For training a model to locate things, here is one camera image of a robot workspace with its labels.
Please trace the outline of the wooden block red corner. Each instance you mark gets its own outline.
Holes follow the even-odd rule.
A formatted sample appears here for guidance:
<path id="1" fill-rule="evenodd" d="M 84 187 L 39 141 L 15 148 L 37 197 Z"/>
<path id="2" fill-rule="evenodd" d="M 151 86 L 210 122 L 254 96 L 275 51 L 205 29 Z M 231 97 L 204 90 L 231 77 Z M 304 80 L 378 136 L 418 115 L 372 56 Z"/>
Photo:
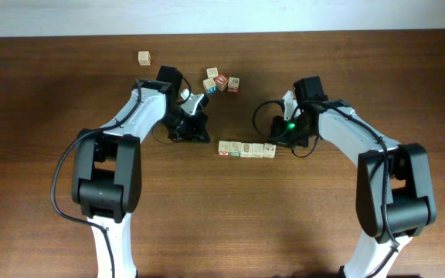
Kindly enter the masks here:
<path id="1" fill-rule="evenodd" d="M 263 146 L 263 156 L 265 158 L 274 158 L 277 146 L 275 144 L 265 143 Z"/>

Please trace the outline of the wooden block blue corner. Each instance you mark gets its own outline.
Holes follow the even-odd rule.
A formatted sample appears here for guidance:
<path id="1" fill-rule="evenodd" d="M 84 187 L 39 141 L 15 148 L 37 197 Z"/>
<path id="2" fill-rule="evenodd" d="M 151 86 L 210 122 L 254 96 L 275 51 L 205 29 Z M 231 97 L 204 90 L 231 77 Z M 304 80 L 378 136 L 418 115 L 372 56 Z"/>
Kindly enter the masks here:
<path id="1" fill-rule="evenodd" d="M 252 143 L 252 157 L 262 158 L 264 153 L 264 144 Z"/>

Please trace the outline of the wooden block red side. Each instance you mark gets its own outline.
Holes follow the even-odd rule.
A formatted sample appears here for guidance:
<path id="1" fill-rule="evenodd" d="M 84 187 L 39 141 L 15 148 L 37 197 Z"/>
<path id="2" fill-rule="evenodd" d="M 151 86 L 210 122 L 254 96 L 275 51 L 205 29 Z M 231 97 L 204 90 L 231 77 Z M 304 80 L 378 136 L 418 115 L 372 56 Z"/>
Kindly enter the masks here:
<path id="1" fill-rule="evenodd" d="M 230 156 L 230 142 L 229 141 L 219 141 L 218 155 Z"/>

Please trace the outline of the plain wooden picture block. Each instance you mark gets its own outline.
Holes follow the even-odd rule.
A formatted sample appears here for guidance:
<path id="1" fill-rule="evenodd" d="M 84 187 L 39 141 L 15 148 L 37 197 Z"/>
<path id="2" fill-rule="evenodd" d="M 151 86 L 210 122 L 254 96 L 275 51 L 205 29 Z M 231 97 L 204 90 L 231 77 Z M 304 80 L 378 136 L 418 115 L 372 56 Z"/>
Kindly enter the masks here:
<path id="1" fill-rule="evenodd" d="M 240 156 L 243 158 L 251 158 L 253 156 L 253 144 L 252 143 L 242 143 Z"/>

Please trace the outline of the wooden block green side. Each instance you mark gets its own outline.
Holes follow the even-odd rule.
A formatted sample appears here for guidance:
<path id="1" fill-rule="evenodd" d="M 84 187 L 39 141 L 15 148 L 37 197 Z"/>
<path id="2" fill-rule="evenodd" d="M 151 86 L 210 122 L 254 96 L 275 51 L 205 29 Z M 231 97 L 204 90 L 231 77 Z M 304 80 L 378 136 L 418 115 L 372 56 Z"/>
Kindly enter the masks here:
<path id="1" fill-rule="evenodd" d="M 229 143 L 230 155 L 239 157 L 241 155 L 241 146 L 242 146 L 241 142 L 230 141 L 230 143 Z"/>

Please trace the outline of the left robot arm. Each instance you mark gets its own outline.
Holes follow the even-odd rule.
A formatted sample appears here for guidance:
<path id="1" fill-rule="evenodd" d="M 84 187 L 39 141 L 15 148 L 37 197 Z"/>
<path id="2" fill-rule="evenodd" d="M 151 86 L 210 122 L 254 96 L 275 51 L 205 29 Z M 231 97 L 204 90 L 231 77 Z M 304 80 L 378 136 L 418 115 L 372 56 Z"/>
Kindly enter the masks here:
<path id="1" fill-rule="evenodd" d="M 91 226 L 99 277 L 136 277 L 131 251 L 131 216 L 141 195 L 141 143 L 157 123 L 174 142 L 208 143 L 209 102 L 204 93 L 178 83 L 139 80 L 128 102 L 97 132 L 79 133 L 72 199 Z"/>

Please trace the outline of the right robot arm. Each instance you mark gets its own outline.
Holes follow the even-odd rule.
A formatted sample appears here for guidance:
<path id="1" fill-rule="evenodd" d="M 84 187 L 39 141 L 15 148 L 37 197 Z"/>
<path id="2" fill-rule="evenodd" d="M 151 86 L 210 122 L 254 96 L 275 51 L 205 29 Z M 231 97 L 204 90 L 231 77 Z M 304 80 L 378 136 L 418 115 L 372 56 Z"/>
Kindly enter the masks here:
<path id="1" fill-rule="evenodd" d="M 278 100 L 270 141 L 295 149 L 309 137 L 337 147 L 357 168 L 355 209 L 362 233 L 340 277 L 386 277 L 399 253 L 434 223 L 437 208 L 428 154 L 362 120 L 343 100 Z"/>

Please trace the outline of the wooden block blue side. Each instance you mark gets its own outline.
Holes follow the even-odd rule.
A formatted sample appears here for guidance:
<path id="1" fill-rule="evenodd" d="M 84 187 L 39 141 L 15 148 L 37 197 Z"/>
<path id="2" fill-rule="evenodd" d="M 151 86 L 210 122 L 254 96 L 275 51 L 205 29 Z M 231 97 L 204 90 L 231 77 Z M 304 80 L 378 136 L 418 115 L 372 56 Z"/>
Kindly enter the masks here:
<path id="1" fill-rule="evenodd" d="M 213 78 L 208 78 L 202 81 L 202 85 L 204 87 L 204 90 L 206 94 L 212 94 L 217 91 L 217 85 Z"/>

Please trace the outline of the red top wooden block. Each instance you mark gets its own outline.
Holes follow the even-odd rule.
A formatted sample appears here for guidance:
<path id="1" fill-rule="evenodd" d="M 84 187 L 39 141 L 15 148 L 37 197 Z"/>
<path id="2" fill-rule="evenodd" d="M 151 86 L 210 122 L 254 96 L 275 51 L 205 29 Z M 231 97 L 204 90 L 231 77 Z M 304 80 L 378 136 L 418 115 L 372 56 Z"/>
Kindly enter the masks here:
<path id="1" fill-rule="evenodd" d="M 224 91 L 228 86 L 229 78 L 223 74 L 219 74 L 217 77 L 214 78 L 214 81 L 218 90 Z"/>

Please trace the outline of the small top wooden block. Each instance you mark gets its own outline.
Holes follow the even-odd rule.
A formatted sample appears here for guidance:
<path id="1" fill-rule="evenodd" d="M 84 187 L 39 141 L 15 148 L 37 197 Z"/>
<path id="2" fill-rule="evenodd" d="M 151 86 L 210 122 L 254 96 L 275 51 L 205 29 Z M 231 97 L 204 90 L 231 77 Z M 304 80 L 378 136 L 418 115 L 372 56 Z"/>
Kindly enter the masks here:
<path id="1" fill-rule="evenodd" d="M 206 70 L 206 73 L 207 77 L 212 79 L 216 78 L 219 75 L 218 69 L 216 67 L 208 68 Z"/>

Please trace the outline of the wooden block red edge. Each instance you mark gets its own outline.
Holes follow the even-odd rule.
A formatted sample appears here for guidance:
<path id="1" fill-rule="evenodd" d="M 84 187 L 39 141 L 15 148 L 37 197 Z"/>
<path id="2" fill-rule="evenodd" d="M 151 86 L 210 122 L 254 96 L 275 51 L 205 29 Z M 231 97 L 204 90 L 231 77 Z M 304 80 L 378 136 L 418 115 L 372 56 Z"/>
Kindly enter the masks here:
<path id="1" fill-rule="evenodd" d="M 238 93 L 239 92 L 239 78 L 230 77 L 227 85 L 227 90 L 229 92 Z"/>

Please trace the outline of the far left wooden block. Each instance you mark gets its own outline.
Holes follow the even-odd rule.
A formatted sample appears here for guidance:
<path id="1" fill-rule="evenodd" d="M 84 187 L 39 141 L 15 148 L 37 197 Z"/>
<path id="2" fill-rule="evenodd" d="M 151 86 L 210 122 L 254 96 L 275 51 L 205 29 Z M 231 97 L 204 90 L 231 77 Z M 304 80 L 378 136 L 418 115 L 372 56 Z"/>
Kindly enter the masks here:
<path id="1" fill-rule="evenodd" d="M 140 66 L 150 66 L 151 65 L 151 55 L 149 51 L 139 51 L 138 52 L 138 62 Z"/>

